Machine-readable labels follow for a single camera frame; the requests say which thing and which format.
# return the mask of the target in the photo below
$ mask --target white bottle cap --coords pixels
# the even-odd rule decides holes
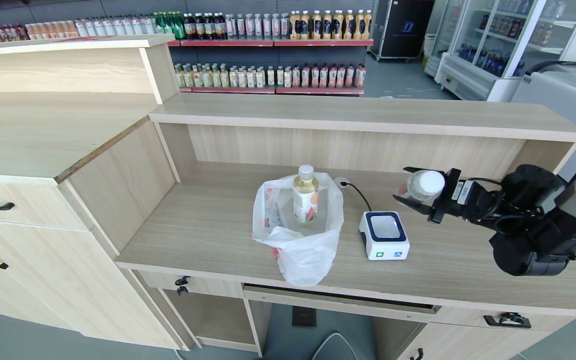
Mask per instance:
[[[299,177],[303,180],[311,180],[315,176],[315,168],[312,165],[299,166]]]
[[[444,189],[446,180],[438,171],[427,170],[419,177],[420,190],[425,194],[437,194]]]

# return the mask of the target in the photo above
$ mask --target drawer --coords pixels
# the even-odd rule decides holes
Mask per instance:
[[[345,296],[327,292],[314,292],[295,289],[282,289],[257,285],[245,285],[244,297],[248,300],[277,303],[305,308],[330,310],[400,319],[412,322],[429,322],[435,316],[437,307],[423,303],[378,300],[358,296]]]
[[[175,282],[183,275],[160,273],[152,271],[139,271],[146,284],[151,288],[177,290]],[[186,276],[188,283],[185,288],[189,293],[205,294],[210,296],[235,297],[243,299],[242,283],[228,280],[217,280],[197,276]]]
[[[55,186],[0,182],[0,221],[88,230]]]
[[[477,310],[463,307],[443,306],[437,312],[437,315],[435,315],[434,319],[432,319],[432,322],[441,324],[476,326],[479,328],[509,329],[508,327],[502,326],[490,326],[484,319],[484,316],[491,315],[495,321],[499,321],[499,318],[504,313],[505,311]],[[534,331],[555,331],[576,319],[575,316],[533,314],[530,312],[520,312],[519,314],[530,321],[530,330]]]

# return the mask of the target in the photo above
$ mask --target glass door refrigerator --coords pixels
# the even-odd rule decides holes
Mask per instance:
[[[467,0],[434,80],[462,100],[508,102],[548,60],[576,61],[576,0]]]
[[[462,17],[462,9],[467,0],[448,0],[446,7],[443,10],[441,21],[439,21],[439,28],[437,36],[434,41],[434,47],[428,57],[423,70],[426,74],[435,77],[437,69],[439,68],[439,61],[441,61],[442,54],[450,50],[451,45],[454,43],[453,37],[455,30],[459,25],[459,20]]]

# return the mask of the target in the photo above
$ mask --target plastic bag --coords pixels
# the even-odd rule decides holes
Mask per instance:
[[[295,226],[292,217],[295,176],[266,181],[259,187],[254,198],[253,239],[276,249],[279,271],[288,283],[312,287],[328,275],[337,254],[344,223],[344,196],[329,174],[316,172],[317,219],[308,227]]]

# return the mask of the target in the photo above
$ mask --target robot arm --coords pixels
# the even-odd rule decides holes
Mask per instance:
[[[420,168],[407,167],[414,173]],[[445,214],[496,231],[489,243],[499,268],[514,276],[553,276],[576,260],[576,174],[566,183],[539,166],[522,164],[501,182],[487,178],[460,179],[461,170],[440,171],[445,186],[432,205],[393,195],[400,203],[440,224]],[[488,191],[478,182],[500,189]],[[558,191],[555,207],[542,203]]]

